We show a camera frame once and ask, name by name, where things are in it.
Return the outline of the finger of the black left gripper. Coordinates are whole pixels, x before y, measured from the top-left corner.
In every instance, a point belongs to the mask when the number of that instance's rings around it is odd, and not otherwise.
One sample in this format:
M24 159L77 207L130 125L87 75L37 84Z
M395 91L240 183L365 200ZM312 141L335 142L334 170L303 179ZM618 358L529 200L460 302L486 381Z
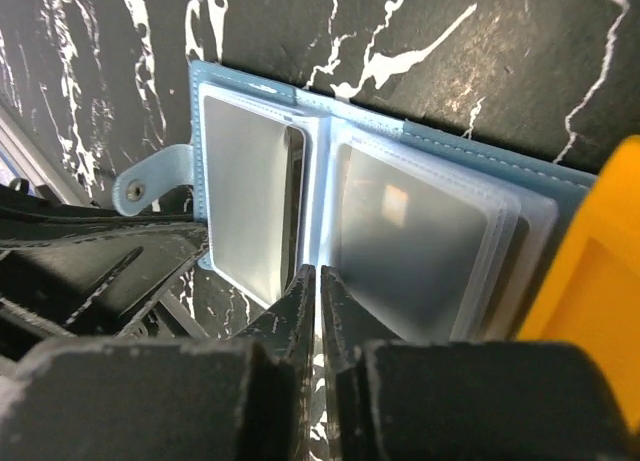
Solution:
M200 225L184 215L125 217L110 210L55 205L3 186L1 188L1 239L3 241L57 241L93 239L123 233L200 235Z
M39 337L131 331L208 247L197 223L135 223L1 249L1 316Z

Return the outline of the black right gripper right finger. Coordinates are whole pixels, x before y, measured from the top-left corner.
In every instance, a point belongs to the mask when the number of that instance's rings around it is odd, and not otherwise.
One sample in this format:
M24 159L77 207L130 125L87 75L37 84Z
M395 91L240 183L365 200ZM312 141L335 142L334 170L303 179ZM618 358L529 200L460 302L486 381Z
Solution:
M419 345L397 337L320 274L333 460L629 460L611 388L578 347Z

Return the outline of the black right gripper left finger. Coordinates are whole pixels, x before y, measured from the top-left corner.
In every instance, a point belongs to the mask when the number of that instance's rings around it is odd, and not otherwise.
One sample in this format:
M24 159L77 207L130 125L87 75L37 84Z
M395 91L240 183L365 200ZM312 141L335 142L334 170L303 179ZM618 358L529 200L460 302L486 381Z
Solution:
M58 338L1 387L5 460L303 460L316 271L227 340Z

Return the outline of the small orange card bin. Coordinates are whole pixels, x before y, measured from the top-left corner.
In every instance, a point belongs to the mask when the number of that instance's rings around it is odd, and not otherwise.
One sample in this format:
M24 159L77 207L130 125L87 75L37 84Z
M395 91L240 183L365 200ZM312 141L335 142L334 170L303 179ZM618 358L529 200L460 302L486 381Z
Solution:
M626 138L582 202L519 332L584 350L639 429L639 138Z

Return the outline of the black credit card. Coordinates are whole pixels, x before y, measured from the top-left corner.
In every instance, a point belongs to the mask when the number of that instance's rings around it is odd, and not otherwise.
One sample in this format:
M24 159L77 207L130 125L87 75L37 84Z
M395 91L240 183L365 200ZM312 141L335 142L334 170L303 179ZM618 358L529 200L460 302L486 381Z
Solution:
M281 256L281 288L285 291L293 279L297 266L300 223L300 200L303 186L304 135L287 127L284 141L288 148L286 160L285 194L283 205L283 233Z

